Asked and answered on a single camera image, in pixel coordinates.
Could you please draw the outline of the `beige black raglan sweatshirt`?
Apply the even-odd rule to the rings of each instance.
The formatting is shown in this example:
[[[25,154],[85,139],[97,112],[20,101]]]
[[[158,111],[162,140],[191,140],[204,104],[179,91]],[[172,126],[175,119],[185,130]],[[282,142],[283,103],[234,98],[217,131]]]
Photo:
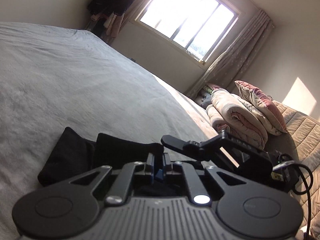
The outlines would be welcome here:
[[[152,153],[155,156],[155,179],[152,185],[138,180],[136,193],[139,196],[168,197],[183,193],[180,186],[166,186],[160,172],[165,170],[167,161],[163,160],[164,147],[159,143],[143,144],[119,139],[99,133],[96,141],[87,140],[70,127],[66,127],[54,146],[44,167],[38,174],[43,186],[53,185],[103,165],[120,170],[127,163],[145,162]]]

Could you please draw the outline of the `dark hanging clothes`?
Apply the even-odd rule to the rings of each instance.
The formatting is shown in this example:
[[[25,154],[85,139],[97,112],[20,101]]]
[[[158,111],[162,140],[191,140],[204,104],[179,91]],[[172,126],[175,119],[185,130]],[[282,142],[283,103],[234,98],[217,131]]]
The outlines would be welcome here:
[[[91,15],[89,31],[98,37],[116,38],[125,12],[134,0],[91,0],[87,10]]]

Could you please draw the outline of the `quilted beige headboard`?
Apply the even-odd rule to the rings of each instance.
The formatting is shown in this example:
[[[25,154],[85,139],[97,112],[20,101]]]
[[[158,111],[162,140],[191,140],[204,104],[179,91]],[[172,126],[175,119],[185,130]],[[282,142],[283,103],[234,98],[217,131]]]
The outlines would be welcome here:
[[[319,122],[280,102],[273,102],[282,114],[287,133],[269,135],[265,151],[278,150],[308,166],[313,174],[311,195],[311,235],[319,239]]]

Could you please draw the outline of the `folded beige pink comforter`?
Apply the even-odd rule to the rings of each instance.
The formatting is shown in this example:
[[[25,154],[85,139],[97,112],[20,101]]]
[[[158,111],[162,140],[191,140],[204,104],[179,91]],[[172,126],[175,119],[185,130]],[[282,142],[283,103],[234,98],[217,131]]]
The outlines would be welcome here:
[[[254,147],[264,149],[268,140],[267,130],[244,104],[227,90],[219,88],[212,92],[211,103],[206,112],[217,132],[226,130]]]

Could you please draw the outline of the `beige pink pillow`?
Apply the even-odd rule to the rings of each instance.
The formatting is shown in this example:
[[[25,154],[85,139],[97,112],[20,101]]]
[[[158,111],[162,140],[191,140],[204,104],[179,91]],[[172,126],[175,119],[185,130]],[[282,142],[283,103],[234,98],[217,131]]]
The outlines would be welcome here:
[[[250,83],[240,80],[236,80],[234,83],[239,90],[240,98],[250,102],[257,110],[263,113],[274,128],[281,133],[287,133],[285,120],[272,99]]]

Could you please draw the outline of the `beige curtain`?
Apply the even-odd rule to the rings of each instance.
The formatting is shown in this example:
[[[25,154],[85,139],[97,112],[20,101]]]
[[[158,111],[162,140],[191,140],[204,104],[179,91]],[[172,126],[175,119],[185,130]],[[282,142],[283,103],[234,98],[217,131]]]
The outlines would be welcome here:
[[[229,91],[251,66],[267,41],[274,24],[268,14],[260,9],[247,23],[233,43],[209,66],[206,72],[186,91],[185,95],[196,98],[208,83]]]

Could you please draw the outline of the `window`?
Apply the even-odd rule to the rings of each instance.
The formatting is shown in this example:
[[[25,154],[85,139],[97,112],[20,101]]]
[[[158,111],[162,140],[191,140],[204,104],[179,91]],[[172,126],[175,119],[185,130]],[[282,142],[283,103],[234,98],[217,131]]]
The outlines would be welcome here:
[[[135,22],[206,64],[239,16],[227,0],[149,0]]]

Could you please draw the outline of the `grey bed sheet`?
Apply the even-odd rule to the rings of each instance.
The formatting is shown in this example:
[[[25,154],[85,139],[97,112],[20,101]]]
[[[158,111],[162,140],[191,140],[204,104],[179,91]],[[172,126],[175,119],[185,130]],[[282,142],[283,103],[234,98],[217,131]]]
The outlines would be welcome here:
[[[203,108],[85,30],[1,23],[1,239],[66,127],[141,142],[216,135]]]

